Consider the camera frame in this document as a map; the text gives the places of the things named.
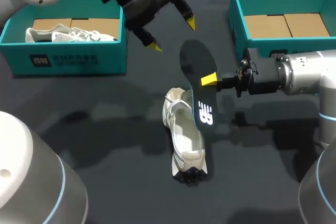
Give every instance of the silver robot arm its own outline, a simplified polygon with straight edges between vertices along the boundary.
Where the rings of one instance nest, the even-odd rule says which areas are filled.
[[[336,138],[336,50],[262,58],[246,49],[240,69],[217,82],[219,90],[236,88],[249,94],[316,94],[320,98],[320,142],[326,148]]]
[[[320,93],[320,143],[326,148],[336,138],[336,50],[285,55],[287,95]]]

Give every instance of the shoe box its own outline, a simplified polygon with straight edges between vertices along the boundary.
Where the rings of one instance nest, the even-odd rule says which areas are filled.
[[[114,0],[60,0],[48,6],[24,7],[5,25],[0,51],[15,76],[123,74],[127,37],[122,8]],[[117,41],[25,43],[32,27],[50,30],[57,24],[96,30]]]
[[[336,0],[230,0],[228,22],[238,60],[336,49]]]

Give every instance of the new balance logo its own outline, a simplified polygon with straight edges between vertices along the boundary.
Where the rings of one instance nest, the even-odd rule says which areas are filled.
[[[210,114],[212,112],[212,108],[208,105],[203,104],[203,102],[198,101],[198,106],[200,107],[200,117],[202,123],[207,123],[209,125],[212,125],[213,119],[212,115]]]

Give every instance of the blue ring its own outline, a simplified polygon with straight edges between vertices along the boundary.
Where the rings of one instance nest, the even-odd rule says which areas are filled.
[[[336,118],[332,118],[331,116],[323,115],[320,113],[320,116],[324,119],[331,120],[331,121],[336,121]]]
[[[63,163],[62,163],[62,160],[60,159],[59,156],[57,156],[57,157],[58,157],[58,159],[59,159],[59,161],[60,161],[60,163],[61,163],[61,166],[62,166],[62,174],[63,174],[63,180],[62,180],[61,192],[59,193],[58,199],[57,199],[57,201],[56,201],[56,204],[55,204],[53,210],[50,212],[49,216],[48,216],[47,219],[43,222],[43,224],[47,224],[47,223],[50,221],[50,219],[53,217],[53,215],[55,214],[55,212],[56,212],[56,210],[57,210],[57,208],[58,208],[58,206],[59,206],[59,204],[60,204],[60,202],[61,202],[61,200],[62,200],[63,193],[64,193],[64,188],[65,188],[65,170],[64,170],[64,165],[63,165]]]
[[[320,178],[319,178],[319,165],[320,165],[320,161],[321,161],[321,157],[323,155],[323,153],[321,154],[321,156],[319,157],[319,160],[317,162],[317,167],[316,167],[316,180],[317,180],[317,185],[320,189],[320,193],[321,193],[321,196],[322,198],[324,199],[325,203],[327,204],[327,206],[329,207],[329,209],[332,211],[332,213],[336,216],[336,211],[332,208],[332,206],[330,205],[330,203],[328,202],[326,196],[324,195],[323,191],[322,191],[322,187],[321,187],[321,184],[320,184]]]

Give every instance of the sneaker sole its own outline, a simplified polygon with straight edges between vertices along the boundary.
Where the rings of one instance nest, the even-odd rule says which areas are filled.
[[[186,171],[179,170],[178,166],[176,165],[176,160],[173,155],[172,157],[172,171],[173,171],[173,178],[178,180],[180,183],[197,183],[204,180],[207,176],[207,168],[206,162],[204,160],[203,169],[199,170],[196,167],[191,167]]]

